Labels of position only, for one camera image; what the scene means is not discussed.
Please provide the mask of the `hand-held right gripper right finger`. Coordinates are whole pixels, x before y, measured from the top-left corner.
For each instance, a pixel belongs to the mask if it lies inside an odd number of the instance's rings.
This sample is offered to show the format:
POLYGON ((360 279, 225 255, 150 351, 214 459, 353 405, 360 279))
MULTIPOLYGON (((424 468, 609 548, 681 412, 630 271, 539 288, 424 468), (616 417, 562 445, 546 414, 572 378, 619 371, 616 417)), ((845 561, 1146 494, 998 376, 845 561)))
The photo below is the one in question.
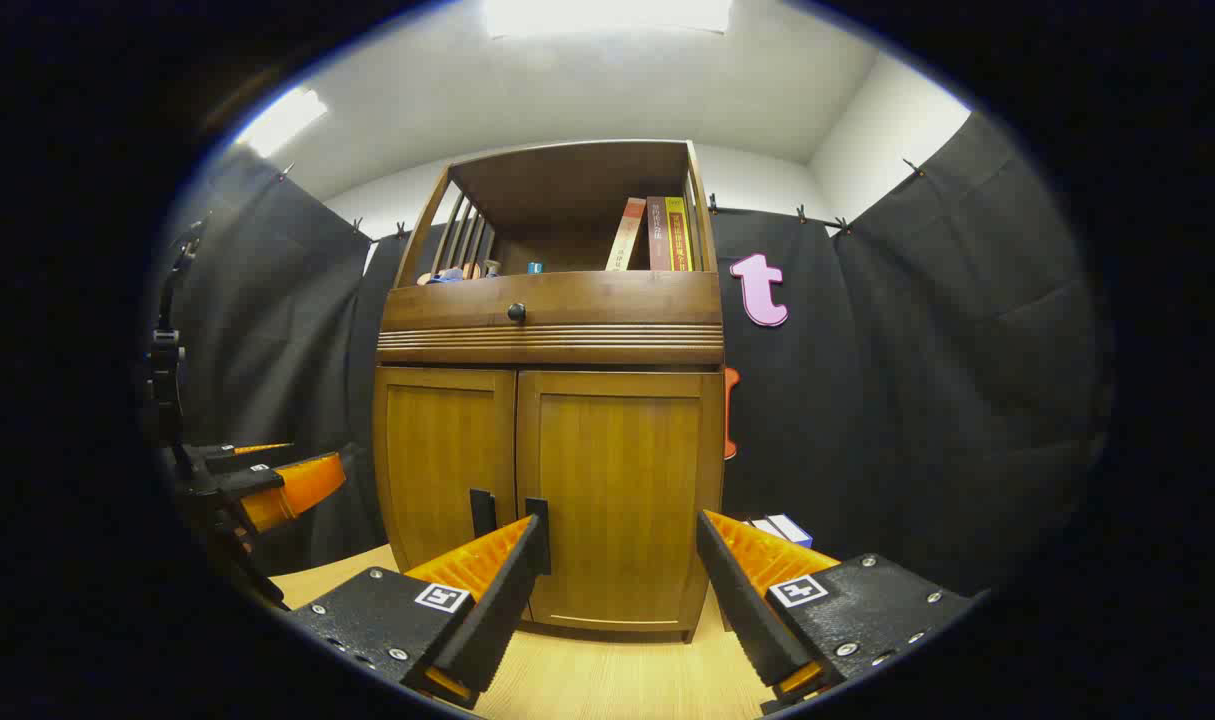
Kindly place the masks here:
POLYGON ((840 561, 711 510, 697 555, 778 707, 894 664, 976 605, 878 552, 840 561))

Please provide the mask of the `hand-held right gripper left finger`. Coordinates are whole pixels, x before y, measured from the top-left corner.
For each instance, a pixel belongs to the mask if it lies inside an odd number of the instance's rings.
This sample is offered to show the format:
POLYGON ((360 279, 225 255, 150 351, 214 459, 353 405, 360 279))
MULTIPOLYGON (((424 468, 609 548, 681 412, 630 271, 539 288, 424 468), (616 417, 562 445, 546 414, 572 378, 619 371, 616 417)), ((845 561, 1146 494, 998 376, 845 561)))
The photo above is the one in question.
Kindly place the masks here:
POLYGON ((361 569, 288 616, 364 674, 473 708, 549 568, 547 520, 529 514, 414 569, 361 569))

